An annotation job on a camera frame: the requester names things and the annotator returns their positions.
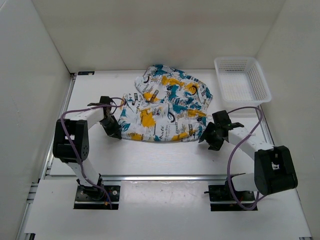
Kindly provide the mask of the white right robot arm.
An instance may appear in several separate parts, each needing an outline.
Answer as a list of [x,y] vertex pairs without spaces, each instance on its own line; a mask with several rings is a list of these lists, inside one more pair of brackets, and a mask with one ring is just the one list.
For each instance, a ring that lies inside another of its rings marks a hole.
[[290,150],[269,144],[250,133],[243,124],[227,125],[210,122],[199,142],[206,141],[209,149],[219,151],[224,142],[234,145],[246,153],[254,163],[252,173],[231,175],[231,163],[227,164],[227,184],[224,193],[230,200],[238,199],[243,191],[259,192],[263,196],[295,189],[298,178]]

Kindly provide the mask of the black corner bracket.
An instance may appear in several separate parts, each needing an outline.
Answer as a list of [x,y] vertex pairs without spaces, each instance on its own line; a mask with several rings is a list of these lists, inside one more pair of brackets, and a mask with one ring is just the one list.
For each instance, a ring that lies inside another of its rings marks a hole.
[[92,76],[95,74],[95,71],[79,71],[78,76]]

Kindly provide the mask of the aluminium table edge rail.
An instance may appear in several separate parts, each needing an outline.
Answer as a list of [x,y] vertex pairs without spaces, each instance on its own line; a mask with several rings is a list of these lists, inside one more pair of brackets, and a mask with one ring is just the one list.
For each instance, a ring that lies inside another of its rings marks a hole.
[[201,175],[102,175],[104,181],[220,181],[225,174]]

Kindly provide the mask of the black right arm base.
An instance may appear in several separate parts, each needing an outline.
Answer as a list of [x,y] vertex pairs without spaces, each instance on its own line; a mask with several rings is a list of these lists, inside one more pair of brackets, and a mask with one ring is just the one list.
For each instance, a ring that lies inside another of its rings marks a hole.
[[[234,190],[238,201],[245,207],[254,207],[252,211],[257,211],[258,206],[254,205],[256,201],[256,194],[254,191]],[[226,177],[210,179],[203,194],[209,197],[211,212],[240,212],[245,211],[238,205],[233,195],[230,192],[228,181]]]

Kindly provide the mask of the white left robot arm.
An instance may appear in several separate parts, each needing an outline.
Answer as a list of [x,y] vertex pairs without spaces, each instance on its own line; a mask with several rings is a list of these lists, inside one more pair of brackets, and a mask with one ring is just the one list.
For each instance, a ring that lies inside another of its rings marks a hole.
[[69,110],[57,120],[53,140],[53,156],[68,165],[78,177],[78,184],[87,189],[93,200],[105,194],[101,175],[89,160],[89,129],[100,124],[111,138],[121,139],[121,126],[112,114],[111,105]]

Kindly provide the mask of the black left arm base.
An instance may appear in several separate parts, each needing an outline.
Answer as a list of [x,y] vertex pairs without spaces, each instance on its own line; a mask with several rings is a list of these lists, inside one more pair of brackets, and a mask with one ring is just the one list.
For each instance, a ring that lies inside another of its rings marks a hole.
[[76,210],[118,210],[121,193],[120,185],[102,185],[109,198],[101,189],[80,185],[77,179],[73,208]]

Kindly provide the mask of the white printed shorts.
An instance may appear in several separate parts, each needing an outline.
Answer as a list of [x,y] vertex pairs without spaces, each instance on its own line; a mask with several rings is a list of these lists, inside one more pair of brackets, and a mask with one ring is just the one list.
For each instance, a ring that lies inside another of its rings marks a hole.
[[142,142],[197,141],[207,127],[213,95],[186,72],[162,64],[148,67],[125,93],[118,123],[121,137]]

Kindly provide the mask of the white plastic mesh basket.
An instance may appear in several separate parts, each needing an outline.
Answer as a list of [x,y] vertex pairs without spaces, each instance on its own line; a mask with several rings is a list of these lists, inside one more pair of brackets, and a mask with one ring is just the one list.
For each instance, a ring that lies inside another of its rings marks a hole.
[[257,107],[272,100],[259,62],[253,57],[217,57],[214,67],[221,101],[228,110]]

